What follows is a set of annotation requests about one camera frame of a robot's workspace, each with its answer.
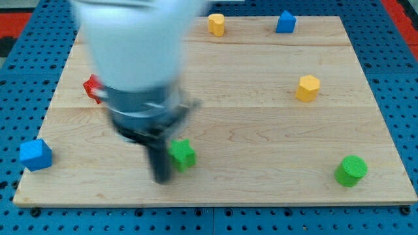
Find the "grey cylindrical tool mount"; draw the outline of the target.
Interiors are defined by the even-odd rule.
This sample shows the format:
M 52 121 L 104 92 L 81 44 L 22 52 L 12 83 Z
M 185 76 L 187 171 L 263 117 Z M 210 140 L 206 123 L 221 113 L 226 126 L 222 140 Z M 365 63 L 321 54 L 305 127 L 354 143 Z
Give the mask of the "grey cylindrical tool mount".
M 172 138 L 200 108 L 200 100 L 190 97 L 177 81 L 136 91 L 105 86 L 100 100 L 119 135 L 139 144 Z

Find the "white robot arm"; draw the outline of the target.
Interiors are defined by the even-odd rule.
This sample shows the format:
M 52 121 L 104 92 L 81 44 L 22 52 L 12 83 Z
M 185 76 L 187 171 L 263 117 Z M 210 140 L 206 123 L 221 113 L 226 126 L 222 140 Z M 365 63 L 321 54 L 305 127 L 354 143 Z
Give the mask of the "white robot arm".
M 204 1 L 76 0 L 81 23 L 116 132 L 146 148 L 153 179 L 171 179 L 167 144 L 200 104 L 180 87 L 182 41 Z

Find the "black pusher rod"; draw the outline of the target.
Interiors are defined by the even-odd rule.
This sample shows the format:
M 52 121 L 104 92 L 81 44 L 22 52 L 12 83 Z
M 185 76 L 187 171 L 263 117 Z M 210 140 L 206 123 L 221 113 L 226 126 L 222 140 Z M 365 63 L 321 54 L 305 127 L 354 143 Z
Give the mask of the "black pusher rod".
M 172 164 L 165 139 L 156 140 L 146 146 L 153 179 L 158 184 L 166 184 L 172 179 Z

